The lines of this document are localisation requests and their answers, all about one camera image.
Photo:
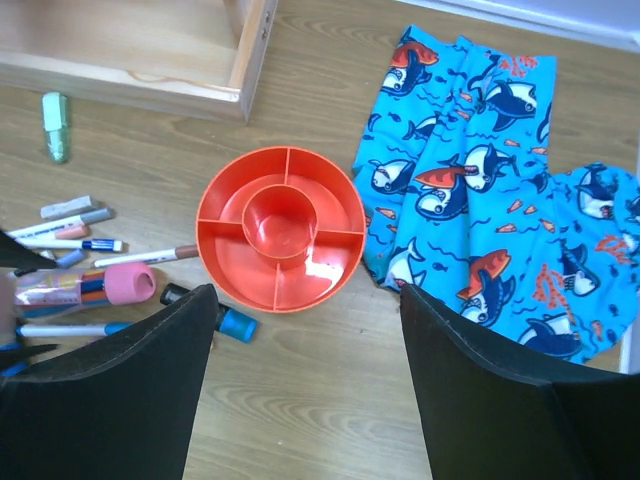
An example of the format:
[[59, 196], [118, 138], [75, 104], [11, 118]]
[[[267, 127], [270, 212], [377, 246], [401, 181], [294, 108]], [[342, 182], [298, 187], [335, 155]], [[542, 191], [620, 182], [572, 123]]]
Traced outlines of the black highlighter blue cap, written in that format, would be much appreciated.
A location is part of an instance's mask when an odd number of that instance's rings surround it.
[[[175, 283], [168, 283], [160, 295], [160, 303], [168, 306], [179, 300], [190, 290]], [[259, 322], [248, 315], [225, 304], [218, 304], [215, 329], [228, 337], [249, 344], [259, 326]]]

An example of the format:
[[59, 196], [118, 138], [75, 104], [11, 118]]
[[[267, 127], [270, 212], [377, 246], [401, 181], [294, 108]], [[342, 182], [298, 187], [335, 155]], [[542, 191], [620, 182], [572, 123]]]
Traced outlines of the pink cap marker tube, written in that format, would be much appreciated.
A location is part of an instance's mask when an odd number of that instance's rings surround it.
[[153, 270], [144, 263], [103, 269], [39, 270], [16, 279], [14, 303], [27, 319], [75, 311], [138, 304], [156, 291]]

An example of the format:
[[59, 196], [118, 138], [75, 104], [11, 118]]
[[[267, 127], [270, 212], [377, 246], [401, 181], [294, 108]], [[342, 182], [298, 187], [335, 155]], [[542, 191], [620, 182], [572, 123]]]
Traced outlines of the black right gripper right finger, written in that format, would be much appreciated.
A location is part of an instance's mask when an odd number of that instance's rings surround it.
[[422, 289], [400, 315], [436, 479], [635, 479], [639, 379], [536, 352]]

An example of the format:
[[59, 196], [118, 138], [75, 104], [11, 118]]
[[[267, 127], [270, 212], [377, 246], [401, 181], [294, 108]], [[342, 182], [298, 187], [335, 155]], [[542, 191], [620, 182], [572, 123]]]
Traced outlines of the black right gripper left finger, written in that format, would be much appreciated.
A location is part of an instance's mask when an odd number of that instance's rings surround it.
[[4, 479], [180, 479], [215, 330], [201, 285], [1, 381]]

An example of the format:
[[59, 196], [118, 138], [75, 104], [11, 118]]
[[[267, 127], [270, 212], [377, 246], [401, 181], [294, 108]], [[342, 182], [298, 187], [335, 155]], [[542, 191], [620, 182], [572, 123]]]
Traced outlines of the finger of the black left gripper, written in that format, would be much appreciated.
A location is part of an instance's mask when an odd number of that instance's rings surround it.
[[57, 262], [30, 250], [1, 230], [0, 267], [21, 270], [56, 269]]
[[54, 351], [58, 348], [56, 344], [28, 345], [18, 343], [8, 344], [1, 347], [1, 369], [9, 370], [12, 367], [24, 363], [27, 359]]

